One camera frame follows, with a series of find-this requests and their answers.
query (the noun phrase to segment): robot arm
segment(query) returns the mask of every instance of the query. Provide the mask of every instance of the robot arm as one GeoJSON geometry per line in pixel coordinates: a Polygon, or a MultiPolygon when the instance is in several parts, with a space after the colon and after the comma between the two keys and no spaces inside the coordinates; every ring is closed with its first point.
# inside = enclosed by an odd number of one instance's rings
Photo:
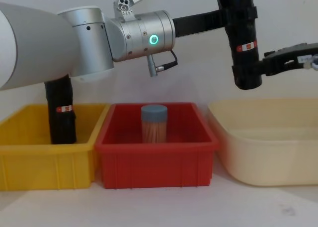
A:
{"type": "Polygon", "coordinates": [[[235,83],[241,89],[262,84],[261,75],[317,67],[318,44],[301,44],[265,54],[260,61],[253,0],[218,0],[220,10],[172,19],[166,11],[134,14],[142,0],[116,0],[116,17],[97,7],[55,14],[0,2],[0,90],[72,77],[103,77],[113,62],[147,57],[151,76],[177,65],[177,37],[225,27],[235,83]],[[174,62],[156,66],[153,54],[171,51],[174,62]]]}

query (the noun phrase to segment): blue lid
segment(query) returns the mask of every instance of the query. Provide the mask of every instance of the blue lid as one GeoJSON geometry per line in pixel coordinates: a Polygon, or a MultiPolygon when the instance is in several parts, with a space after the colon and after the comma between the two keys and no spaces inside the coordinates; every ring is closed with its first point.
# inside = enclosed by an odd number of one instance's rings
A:
{"type": "Polygon", "coordinates": [[[141,119],[145,122],[165,122],[168,119],[168,108],[158,104],[143,106],[141,119]]]}

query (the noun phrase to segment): red plastic bin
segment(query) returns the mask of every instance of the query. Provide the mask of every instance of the red plastic bin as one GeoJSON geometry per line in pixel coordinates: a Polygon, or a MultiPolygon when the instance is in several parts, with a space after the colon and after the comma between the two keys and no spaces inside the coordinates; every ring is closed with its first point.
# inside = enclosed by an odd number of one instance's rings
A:
{"type": "Polygon", "coordinates": [[[168,107],[167,142],[143,144],[141,107],[111,106],[96,140],[106,189],[208,186],[219,142],[193,103],[168,107]]]}

